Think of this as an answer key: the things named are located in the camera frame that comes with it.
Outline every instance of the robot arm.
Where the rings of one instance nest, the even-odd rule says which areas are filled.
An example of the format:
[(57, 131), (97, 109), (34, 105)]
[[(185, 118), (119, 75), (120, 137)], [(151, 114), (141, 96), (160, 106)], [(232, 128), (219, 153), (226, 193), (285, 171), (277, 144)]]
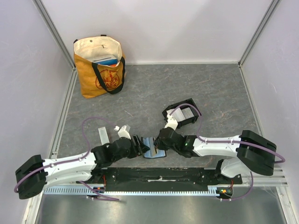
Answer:
[[(172, 149), (179, 155), (187, 158), (205, 155), (232, 157), (231, 159), (218, 162), (215, 176), (219, 180), (231, 179), (240, 173), (249, 171), (262, 175), (273, 174), (273, 155), (254, 147), (233, 143), (233, 141), (248, 141), (276, 151), (276, 146), (261, 136), (251, 131), (243, 131), (240, 136), (203, 138), (205, 140), (203, 142), (195, 135), (183, 137), (176, 133), (176, 125), (176, 121), (171, 120), (166, 124), (165, 128), (161, 129), (158, 138), (155, 140), (156, 147), (160, 150)], [(57, 162), (81, 158), (84, 154), (45, 160), (42, 160), (40, 155), (31, 157), (16, 171), (17, 182), (37, 168), (44, 166), (47, 166), (47, 168), (32, 175), (19, 185), (19, 198), (27, 199), (33, 197), (51, 186), (77, 181), (90, 181), (95, 177), (101, 177), (103, 175), (102, 168), (109, 167), (113, 162), (121, 158), (135, 158), (148, 151), (149, 148), (142, 143), (137, 135), (130, 137), (128, 130), (128, 126), (122, 127), (119, 131), (120, 138), (118, 140), (112, 144), (107, 143), (93, 148), (84, 159), (77, 161), (54, 165)], [(213, 143), (220, 140), (229, 141), (229, 143)]]

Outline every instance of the black mounting plate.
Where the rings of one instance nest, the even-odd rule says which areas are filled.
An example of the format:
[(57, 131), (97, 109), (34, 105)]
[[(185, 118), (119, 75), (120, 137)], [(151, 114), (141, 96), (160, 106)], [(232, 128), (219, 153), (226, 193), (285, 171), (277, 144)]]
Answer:
[[(208, 185), (231, 184), (231, 179), (217, 180), (214, 169), (204, 168), (112, 168), (102, 169), (106, 191), (207, 191)], [(241, 175), (232, 178), (242, 184)], [(102, 176), (86, 183), (104, 183)]]

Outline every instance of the bag logo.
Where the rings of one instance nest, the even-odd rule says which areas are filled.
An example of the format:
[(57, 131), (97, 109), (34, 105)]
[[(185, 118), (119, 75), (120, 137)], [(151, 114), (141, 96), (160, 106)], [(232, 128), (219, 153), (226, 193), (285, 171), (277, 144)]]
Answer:
[[(120, 78), (117, 75), (117, 71), (103, 70), (100, 74), (107, 89), (113, 90), (119, 85)], [(98, 89), (103, 90), (97, 77), (95, 78), (95, 85)]]

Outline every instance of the gray surface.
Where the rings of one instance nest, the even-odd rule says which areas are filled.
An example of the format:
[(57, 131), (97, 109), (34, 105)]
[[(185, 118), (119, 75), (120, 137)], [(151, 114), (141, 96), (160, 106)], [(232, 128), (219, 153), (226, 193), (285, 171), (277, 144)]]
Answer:
[[(203, 114), (201, 135), (227, 137), (249, 129), (257, 132), (253, 113), (236, 64), (131, 65), (123, 90), (116, 94), (85, 99), (77, 81), (66, 119), (58, 157), (87, 150), (82, 137), (81, 122), (90, 116), (102, 116), (118, 126), (128, 124), (130, 133), (157, 137), (165, 122), (162, 111), (170, 104), (193, 98)], [(92, 147), (100, 144), (98, 128), (103, 121), (90, 121), (85, 131)], [(178, 133), (195, 134), (198, 122)], [(113, 128), (107, 127), (110, 140), (117, 139)], [(148, 160), (142, 157), (122, 159), (116, 167), (215, 167), (219, 157), (187, 159), (173, 151), (167, 157)]]
[[(246, 188), (235, 188), (243, 194)], [(44, 195), (36, 224), (285, 224), (275, 188), (255, 188), (244, 200), (215, 197), (118, 196), (121, 202)]]

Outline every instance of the gray marble floor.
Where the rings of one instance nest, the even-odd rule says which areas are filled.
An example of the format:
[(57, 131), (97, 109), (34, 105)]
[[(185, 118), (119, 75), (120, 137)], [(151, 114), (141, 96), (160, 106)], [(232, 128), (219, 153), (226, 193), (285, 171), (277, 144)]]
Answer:
[[(71, 99), (58, 157), (87, 150), (81, 122), (90, 116), (102, 116), (118, 126), (128, 124), (130, 133), (157, 137), (165, 122), (162, 111), (170, 104), (193, 98), (203, 114), (201, 135), (227, 137), (248, 129), (257, 133), (241, 74), (236, 64), (130, 65), (123, 90), (116, 94), (85, 99), (77, 80)], [(110, 141), (117, 139), (112, 127), (101, 120), (85, 125), (91, 146), (100, 144), (98, 128), (106, 126)], [(195, 134), (198, 122), (178, 133)], [(187, 159), (173, 151), (160, 159), (122, 159), (115, 167), (215, 167), (218, 156)]]

